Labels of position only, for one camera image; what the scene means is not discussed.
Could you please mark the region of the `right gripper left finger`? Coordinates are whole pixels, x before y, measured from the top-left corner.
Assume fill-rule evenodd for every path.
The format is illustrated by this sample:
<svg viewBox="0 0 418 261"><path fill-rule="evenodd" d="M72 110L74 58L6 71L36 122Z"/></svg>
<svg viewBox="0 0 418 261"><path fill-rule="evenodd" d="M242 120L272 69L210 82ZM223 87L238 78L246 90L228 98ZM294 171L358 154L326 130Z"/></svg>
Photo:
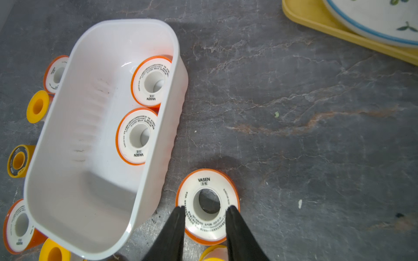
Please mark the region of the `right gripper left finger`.
<svg viewBox="0 0 418 261"><path fill-rule="evenodd" d="M175 207L143 261L181 261L185 237L185 207Z"/></svg>

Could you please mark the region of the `white plastic storage box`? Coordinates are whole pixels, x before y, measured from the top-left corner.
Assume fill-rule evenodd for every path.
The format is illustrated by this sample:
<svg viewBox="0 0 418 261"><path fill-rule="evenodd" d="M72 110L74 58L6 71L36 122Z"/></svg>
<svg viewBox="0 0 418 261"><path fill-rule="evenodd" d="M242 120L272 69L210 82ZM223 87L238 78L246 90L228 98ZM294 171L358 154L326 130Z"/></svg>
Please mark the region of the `white plastic storage box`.
<svg viewBox="0 0 418 261"><path fill-rule="evenodd" d="M143 165L124 161L116 133L139 107L131 94L137 66L172 58ZM156 19L100 22L75 43L25 179L36 229L88 260L119 251L156 210L180 121L188 73L170 25Z"/></svg>

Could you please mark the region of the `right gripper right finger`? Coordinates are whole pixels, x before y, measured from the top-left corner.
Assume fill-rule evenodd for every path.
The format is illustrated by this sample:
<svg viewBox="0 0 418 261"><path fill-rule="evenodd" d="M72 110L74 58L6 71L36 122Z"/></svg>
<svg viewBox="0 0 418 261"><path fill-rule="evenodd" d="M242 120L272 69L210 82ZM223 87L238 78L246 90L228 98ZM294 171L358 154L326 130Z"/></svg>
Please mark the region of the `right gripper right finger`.
<svg viewBox="0 0 418 261"><path fill-rule="evenodd" d="M269 261L245 223L239 210L226 211L226 244L230 261Z"/></svg>

